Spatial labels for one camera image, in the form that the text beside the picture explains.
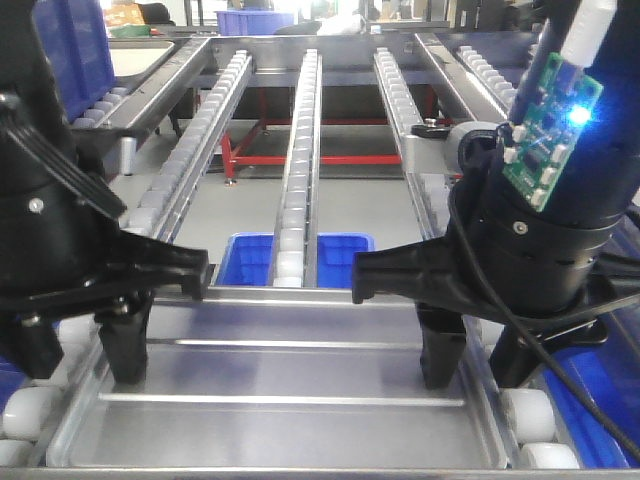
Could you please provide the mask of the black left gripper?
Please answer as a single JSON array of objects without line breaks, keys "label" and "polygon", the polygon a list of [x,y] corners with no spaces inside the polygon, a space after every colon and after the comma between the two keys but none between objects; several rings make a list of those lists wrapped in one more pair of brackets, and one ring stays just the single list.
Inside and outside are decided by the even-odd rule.
[{"label": "black left gripper", "polygon": [[[136,384],[146,375],[154,293],[137,291],[177,285],[200,300],[209,279],[205,251],[122,231],[77,200],[53,201],[40,213],[25,199],[1,202],[2,319],[79,313],[125,296],[95,315],[117,383]],[[22,371],[49,379],[64,355],[52,324],[39,316],[21,319],[15,336]]]}]

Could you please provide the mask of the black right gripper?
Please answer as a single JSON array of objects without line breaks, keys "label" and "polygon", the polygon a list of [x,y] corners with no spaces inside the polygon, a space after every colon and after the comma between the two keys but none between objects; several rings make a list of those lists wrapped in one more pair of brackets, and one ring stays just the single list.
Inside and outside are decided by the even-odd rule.
[{"label": "black right gripper", "polygon": [[450,221],[444,236],[392,249],[358,253],[352,268],[352,301],[361,304],[376,294],[415,301],[422,333],[420,366],[429,390],[449,386],[466,348],[461,314],[501,323],[503,329],[489,357],[499,388],[517,388],[541,364],[533,350],[593,348],[608,339],[597,307],[584,295],[551,317],[518,315],[487,277],[468,238],[461,216],[464,186],[448,198]]}]

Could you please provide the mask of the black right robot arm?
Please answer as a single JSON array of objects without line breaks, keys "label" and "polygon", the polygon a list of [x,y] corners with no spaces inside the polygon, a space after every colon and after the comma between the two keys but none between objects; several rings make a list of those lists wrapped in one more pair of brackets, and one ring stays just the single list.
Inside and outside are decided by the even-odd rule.
[{"label": "black right robot arm", "polygon": [[355,258],[352,297],[410,298],[429,389],[448,386],[465,316],[503,325],[502,387],[551,354],[602,345],[601,315],[639,298],[639,264],[605,247],[639,187],[639,5],[553,1],[505,123],[458,150],[446,233]]}]

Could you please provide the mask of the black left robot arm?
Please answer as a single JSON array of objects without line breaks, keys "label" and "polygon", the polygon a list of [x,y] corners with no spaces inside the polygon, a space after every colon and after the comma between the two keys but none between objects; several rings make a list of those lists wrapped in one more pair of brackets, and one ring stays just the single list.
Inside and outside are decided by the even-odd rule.
[{"label": "black left robot arm", "polygon": [[71,129],[33,10],[1,5],[1,353],[47,379],[63,357],[54,323],[93,314],[114,378],[134,384],[156,289],[202,299],[213,268],[203,250],[119,227],[102,158],[120,132]]}]

